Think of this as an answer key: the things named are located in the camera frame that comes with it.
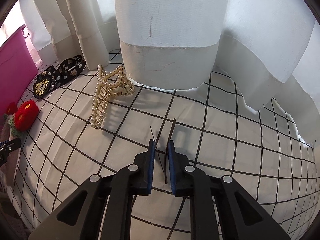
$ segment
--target grid pattern cloth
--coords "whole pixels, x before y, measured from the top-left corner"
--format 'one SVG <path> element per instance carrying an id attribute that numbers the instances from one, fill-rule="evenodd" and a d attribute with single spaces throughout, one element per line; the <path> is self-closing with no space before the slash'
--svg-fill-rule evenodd
<path id="1" fill-rule="evenodd" d="M 107 71 L 123 63 L 119 50 L 110 59 Z M 37 65 L 39 73 L 47 68 Z M 134 197 L 131 239 L 190 239 L 189 199 L 172 195 L 162 170 L 176 118 L 172 140 L 191 165 L 211 176 L 231 175 L 292 239 L 306 231 L 319 199 L 314 150 L 274 99 L 253 111 L 233 80 L 215 67 L 207 82 L 188 91 L 135 83 L 133 95 L 110 101 L 95 130 L 89 120 L 96 74 L 86 68 L 39 100 L 33 97 L 33 80 L 21 97 L 20 104 L 35 100 L 40 112 L 22 140 L 14 187 L 7 192 L 30 230 L 90 175 L 108 176 L 131 164 L 148 148 L 153 132 L 159 154 L 152 193 Z"/>

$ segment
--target red knitted flower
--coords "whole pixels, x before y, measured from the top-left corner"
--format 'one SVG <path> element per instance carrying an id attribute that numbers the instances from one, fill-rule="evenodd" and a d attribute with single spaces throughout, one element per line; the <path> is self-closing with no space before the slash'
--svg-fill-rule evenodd
<path id="1" fill-rule="evenodd" d="M 24 102 L 14 115 L 16 130 L 23 132 L 28 130 L 35 121 L 39 108 L 33 100 Z"/>
<path id="2" fill-rule="evenodd" d="M 5 114 L 7 114 L 7 115 L 14 114 L 15 112 L 17 112 L 17 110 L 18 110 L 18 108 L 17 108 L 16 104 L 14 102 L 12 102 L 9 104 Z"/>

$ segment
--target pearl hair clip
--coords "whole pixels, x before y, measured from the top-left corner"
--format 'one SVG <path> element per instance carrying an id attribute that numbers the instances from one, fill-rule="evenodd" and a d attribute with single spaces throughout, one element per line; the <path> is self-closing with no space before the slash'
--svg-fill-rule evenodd
<path id="1" fill-rule="evenodd" d="M 109 83 L 108 79 L 114 75 L 118 75 L 116 81 Z M 110 97 L 131 95 L 134 92 L 134 86 L 132 82 L 127 79 L 123 65 L 119 65 L 114 71 L 108 74 L 102 65 L 98 65 L 97 78 L 98 83 L 93 95 L 90 126 L 99 129 L 106 115 Z"/>

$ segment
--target pink container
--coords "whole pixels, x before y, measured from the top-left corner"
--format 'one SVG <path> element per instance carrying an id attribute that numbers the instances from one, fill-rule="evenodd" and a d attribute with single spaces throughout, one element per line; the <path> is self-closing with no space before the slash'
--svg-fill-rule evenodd
<path id="1" fill-rule="evenodd" d="M 18 103 L 38 71 L 24 41 L 22 25 L 0 47 L 0 130 L 2 115 L 11 102 Z"/>

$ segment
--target curtain fold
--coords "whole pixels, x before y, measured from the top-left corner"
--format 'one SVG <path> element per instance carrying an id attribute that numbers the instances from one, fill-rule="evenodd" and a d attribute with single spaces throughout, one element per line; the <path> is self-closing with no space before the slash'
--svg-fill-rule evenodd
<path id="1" fill-rule="evenodd" d="M 93 70 L 121 47 L 129 77 L 162 89 L 198 87 L 215 65 L 255 111 L 275 98 L 306 142 L 320 137 L 320 27 L 303 0 L 20 4 L 34 46 L 59 61 L 83 54 Z"/>

